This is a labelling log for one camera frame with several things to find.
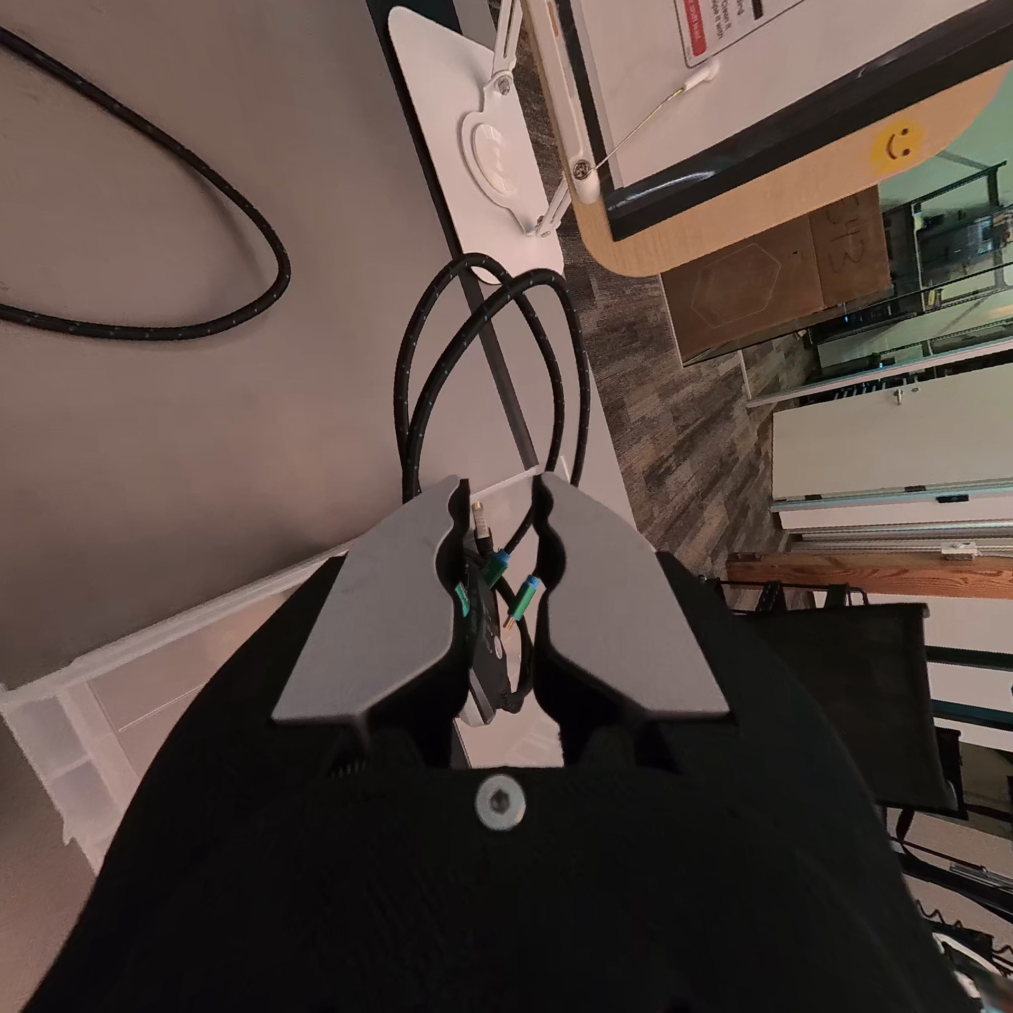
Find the brown cardboard box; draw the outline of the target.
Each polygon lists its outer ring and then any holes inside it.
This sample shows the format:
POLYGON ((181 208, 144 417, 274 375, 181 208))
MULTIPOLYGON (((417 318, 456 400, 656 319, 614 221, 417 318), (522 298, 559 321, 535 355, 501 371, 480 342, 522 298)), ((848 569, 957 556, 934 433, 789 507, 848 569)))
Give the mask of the brown cardboard box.
POLYGON ((789 336, 892 290, 877 185, 661 275, 683 365, 789 336))

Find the black fabric bag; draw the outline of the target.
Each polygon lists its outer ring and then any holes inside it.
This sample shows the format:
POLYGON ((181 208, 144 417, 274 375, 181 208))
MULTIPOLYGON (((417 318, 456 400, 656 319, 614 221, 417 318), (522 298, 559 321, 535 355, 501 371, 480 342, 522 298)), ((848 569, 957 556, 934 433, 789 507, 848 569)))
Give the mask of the black fabric bag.
POLYGON ((823 607, 791 610, 787 592, 810 586, 730 585, 759 591, 741 616, 817 701, 878 805, 968 817, 959 734, 934 722, 925 603, 869 604, 834 585, 823 607))

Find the white cabinet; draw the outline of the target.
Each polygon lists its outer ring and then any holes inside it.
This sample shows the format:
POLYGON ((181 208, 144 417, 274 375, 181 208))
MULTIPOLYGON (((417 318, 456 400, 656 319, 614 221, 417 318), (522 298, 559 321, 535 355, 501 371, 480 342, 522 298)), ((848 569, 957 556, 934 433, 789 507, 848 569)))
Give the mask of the white cabinet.
POLYGON ((772 419, 771 511, 800 547, 1011 555, 1011 365, 772 419))

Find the white stylus with tether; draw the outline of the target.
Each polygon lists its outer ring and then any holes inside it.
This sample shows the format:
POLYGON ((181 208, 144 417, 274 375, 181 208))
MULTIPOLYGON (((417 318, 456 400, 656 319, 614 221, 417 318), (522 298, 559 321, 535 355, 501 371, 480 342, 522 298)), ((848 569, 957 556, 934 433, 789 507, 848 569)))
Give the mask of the white stylus with tether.
POLYGON ((698 86, 708 83, 718 75, 719 73, 719 61, 713 59, 707 61, 702 66, 696 69, 694 73, 689 75, 688 78, 682 83, 680 87, 677 87, 672 93, 666 95, 665 98, 654 107, 652 110, 644 116, 640 122, 629 131, 620 141, 618 141, 611 149, 607 151, 605 156, 598 161, 592 169, 598 171, 603 168, 611 158, 632 138, 634 138, 644 127, 646 127, 655 116, 657 116, 665 107, 667 107, 671 102, 675 101, 679 97, 687 94, 688 92, 694 90, 698 86))

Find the clear plastic bin with dividers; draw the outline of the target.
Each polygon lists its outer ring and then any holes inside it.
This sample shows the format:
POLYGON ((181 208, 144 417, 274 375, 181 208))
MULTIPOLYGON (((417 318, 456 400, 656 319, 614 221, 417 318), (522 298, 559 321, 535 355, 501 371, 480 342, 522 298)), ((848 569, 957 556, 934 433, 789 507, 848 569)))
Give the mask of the clear plastic bin with dividers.
POLYGON ((59 822, 97 875, 141 780, 222 665, 353 540, 2 687, 2 721, 59 822))

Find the wooden beam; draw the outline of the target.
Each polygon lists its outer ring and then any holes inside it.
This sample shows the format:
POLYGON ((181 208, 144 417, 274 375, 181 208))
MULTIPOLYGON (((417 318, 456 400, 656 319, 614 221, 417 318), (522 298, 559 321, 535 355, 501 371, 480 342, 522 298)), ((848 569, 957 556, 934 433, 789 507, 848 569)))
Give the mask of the wooden beam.
POLYGON ((826 589, 849 585, 877 594, 1012 600, 1012 560, 979 556, 966 560, 925 552, 731 553, 731 580, 826 589))

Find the white lamp base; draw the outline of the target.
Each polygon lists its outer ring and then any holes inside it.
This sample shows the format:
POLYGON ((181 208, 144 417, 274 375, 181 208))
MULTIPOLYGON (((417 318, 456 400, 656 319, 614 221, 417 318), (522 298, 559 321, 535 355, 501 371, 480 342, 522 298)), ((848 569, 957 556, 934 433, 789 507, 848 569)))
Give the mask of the white lamp base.
POLYGON ((548 199, 515 86, 523 5, 501 2, 492 48, 404 6, 387 27, 464 253, 510 275, 563 272, 557 236, 565 184, 548 199))

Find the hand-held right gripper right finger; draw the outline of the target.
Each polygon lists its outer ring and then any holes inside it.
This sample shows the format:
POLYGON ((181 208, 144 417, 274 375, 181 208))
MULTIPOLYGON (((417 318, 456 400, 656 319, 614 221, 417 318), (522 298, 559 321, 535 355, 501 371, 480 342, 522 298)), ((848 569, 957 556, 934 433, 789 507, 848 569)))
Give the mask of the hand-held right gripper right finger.
POLYGON ((553 473, 534 480, 532 517, 543 586, 534 688, 564 765, 601 729, 652 757, 669 724, 727 724, 727 698, 652 545, 553 473))

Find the tablet with instruction sheet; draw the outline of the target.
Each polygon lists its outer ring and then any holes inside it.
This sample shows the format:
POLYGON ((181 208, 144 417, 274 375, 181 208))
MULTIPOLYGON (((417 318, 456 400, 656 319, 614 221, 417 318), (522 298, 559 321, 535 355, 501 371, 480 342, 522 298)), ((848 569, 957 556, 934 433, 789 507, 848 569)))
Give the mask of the tablet with instruction sheet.
POLYGON ((615 240, 1011 60, 1004 1, 528 2, 525 19, 576 199, 604 202, 615 240))

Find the yellow smiley sticker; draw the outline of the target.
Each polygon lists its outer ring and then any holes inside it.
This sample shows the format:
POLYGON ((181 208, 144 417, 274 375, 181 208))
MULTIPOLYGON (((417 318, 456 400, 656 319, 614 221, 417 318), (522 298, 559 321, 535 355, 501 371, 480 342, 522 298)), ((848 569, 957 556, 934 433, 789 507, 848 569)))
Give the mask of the yellow smiley sticker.
POLYGON ((923 159, 924 128, 917 120, 894 120, 874 140, 870 159, 877 173, 890 175, 923 159))

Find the small black adapter device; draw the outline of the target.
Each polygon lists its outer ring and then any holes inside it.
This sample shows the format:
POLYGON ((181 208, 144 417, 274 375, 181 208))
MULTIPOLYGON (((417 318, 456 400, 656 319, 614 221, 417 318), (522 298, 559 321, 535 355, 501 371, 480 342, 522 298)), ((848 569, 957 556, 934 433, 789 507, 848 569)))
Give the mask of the small black adapter device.
POLYGON ((500 638, 499 598, 482 576, 483 558, 470 537, 464 543, 465 571, 455 593, 465 626, 469 693, 459 719, 486 727, 499 711, 518 713, 523 697, 513 690, 500 638))

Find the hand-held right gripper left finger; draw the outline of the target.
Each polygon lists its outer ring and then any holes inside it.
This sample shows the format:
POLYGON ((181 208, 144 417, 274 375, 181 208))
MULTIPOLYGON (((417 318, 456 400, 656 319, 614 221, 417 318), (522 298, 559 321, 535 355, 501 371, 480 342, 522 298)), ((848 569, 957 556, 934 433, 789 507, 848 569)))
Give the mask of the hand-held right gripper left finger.
POLYGON ((272 708, 288 727, 347 729, 367 753, 409 735, 428 764, 451 760, 470 688, 469 620, 457 588, 470 488, 447 477, 350 546, 272 708))

